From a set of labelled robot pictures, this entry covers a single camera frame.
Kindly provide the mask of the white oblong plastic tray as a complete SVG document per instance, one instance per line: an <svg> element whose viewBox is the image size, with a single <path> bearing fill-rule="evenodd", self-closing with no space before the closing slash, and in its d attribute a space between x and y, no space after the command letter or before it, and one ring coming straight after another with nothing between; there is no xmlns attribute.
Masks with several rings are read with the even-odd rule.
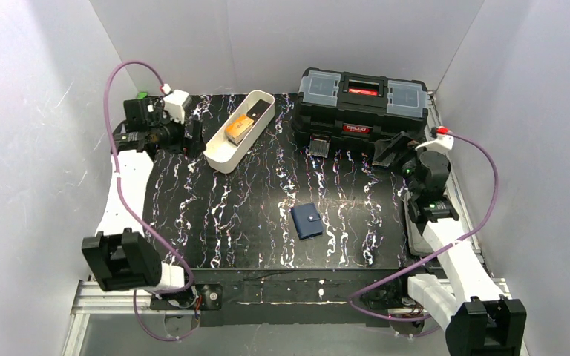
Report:
<svg viewBox="0 0 570 356"><path fill-rule="evenodd" d="M275 117L275 97L253 90L229 115L203 152L207 163L223 174L233 172Z"/></svg>

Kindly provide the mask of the blue leather card holder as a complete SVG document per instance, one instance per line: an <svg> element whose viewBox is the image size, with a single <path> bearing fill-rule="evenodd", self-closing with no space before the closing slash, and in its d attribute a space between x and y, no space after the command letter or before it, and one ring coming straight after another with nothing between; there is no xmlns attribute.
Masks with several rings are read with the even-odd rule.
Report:
<svg viewBox="0 0 570 356"><path fill-rule="evenodd" d="M290 208L290 214L300 240L307 240L323 234L322 217L315 203L295 205Z"/></svg>

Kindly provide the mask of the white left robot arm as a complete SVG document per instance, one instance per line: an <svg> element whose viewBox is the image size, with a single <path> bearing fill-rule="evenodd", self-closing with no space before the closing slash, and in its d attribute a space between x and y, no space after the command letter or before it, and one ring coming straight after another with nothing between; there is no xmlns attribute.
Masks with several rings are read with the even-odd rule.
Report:
<svg viewBox="0 0 570 356"><path fill-rule="evenodd" d="M182 90L123 102L125 120L111 129L112 176L96 232L82 241L83 256L103 291L186 289L185 269L164 263L145 234L145 190L159 151L195 158L205 149L200 122L187 122L191 97Z"/></svg>

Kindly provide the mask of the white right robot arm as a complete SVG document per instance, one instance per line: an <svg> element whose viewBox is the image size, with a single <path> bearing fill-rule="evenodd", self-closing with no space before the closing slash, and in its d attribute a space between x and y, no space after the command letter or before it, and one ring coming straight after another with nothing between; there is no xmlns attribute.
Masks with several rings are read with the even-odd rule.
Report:
<svg viewBox="0 0 570 356"><path fill-rule="evenodd" d="M432 274L409 277L407 289L444 330L450 355L519 355L527 318L525 306L503 294L468 242L485 223L464 232L445 194L451 172L445 154L458 135L445 127L434 128L433 135L433 140L419 143L400 132L377 141L373 157L374 165L399 170L410 194L405 204L407 216L433 253L357 293L383 286L436 259L452 291L447 292Z"/></svg>

